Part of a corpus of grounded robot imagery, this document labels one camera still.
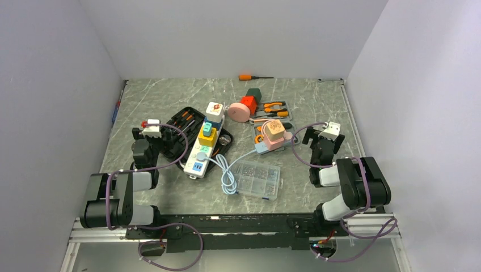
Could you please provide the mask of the black tool case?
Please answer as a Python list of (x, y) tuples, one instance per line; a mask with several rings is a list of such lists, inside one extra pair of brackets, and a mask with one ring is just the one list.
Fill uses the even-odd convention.
[[(188, 138), (189, 151), (192, 149), (195, 138), (205, 121), (205, 114), (192, 107), (185, 107), (178, 111), (167, 122), (180, 129)], [(159, 152), (170, 161), (178, 158), (184, 151), (185, 139), (175, 129), (169, 127), (161, 128), (162, 143)], [(226, 129), (220, 130), (220, 136), (213, 150), (213, 156), (226, 154), (234, 143), (234, 137)]]

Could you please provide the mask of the white power strip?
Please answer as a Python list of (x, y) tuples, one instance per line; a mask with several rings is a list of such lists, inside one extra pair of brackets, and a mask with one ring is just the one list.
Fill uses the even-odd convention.
[[(216, 128), (217, 130), (216, 144), (218, 142), (218, 138), (220, 136), (224, 120), (225, 120), (225, 116), (223, 117), (223, 121), (220, 123), (219, 129), (214, 127), (214, 125), (212, 124), (212, 128)], [(202, 130), (202, 127), (205, 122), (206, 121), (202, 123), (199, 133)], [(200, 145), (199, 140), (197, 139), (199, 136), (199, 133), (195, 139), (191, 153), (188, 156), (187, 162), (185, 163), (185, 167), (184, 167), (184, 173), (187, 176), (189, 176), (189, 178), (191, 179), (201, 179), (205, 176), (208, 169), (209, 159), (212, 157), (212, 155), (216, 150), (216, 145), (213, 148)]]

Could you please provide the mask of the clear plastic screw box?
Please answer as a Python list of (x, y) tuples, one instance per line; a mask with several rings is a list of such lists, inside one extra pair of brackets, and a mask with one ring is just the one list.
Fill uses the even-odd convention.
[(266, 200), (277, 199), (280, 187), (280, 167), (239, 160), (230, 170), (238, 183), (238, 194)]

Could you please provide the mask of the grey tool case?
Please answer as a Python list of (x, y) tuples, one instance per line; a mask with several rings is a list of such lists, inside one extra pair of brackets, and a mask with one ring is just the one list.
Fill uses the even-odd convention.
[(285, 142), (293, 141), (293, 145), (299, 144), (298, 137), (294, 137), (296, 130), (295, 124), (292, 122), (292, 113), (285, 100), (261, 102), (255, 109), (254, 115), (248, 120), (252, 128), (254, 142), (260, 143), (264, 137), (274, 136), (274, 139), (280, 138), (283, 130)]

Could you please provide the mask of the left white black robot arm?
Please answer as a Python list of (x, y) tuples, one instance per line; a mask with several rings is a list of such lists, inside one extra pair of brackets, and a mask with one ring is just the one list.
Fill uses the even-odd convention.
[(84, 208), (80, 211), (80, 223), (84, 228), (106, 227), (107, 217), (112, 227), (141, 226), (149, 238), (162, 233), (163, 222), (155, 205), (138, 205), (135, 192), (157, 187), (159, 171), (135, 172), (135, 169), (155, 167), (159, 152), (141, 135), (141, 129), (133, 128), (134, 143), (131, 146), (134, 161), (130, 172), (114, 175), (107, 185), (109, 174), (94, 173), (90, 176), (84, 196)]

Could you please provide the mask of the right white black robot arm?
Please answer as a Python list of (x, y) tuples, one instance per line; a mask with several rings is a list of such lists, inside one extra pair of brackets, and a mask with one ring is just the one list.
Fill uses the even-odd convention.
[(306, 128), (302, 143), (311, 149), (309, 179), (316, 188), (338, 187), (340, 193), (332, 200), (319, 204), (313, 219), (313, 229), (319, 235), (333, 230), (335, 221), (354, 214), (388, 205), (392, 199), (390, 187), (375, 158), (334, 159), (345, 136), (333, 125), (323, 130)]

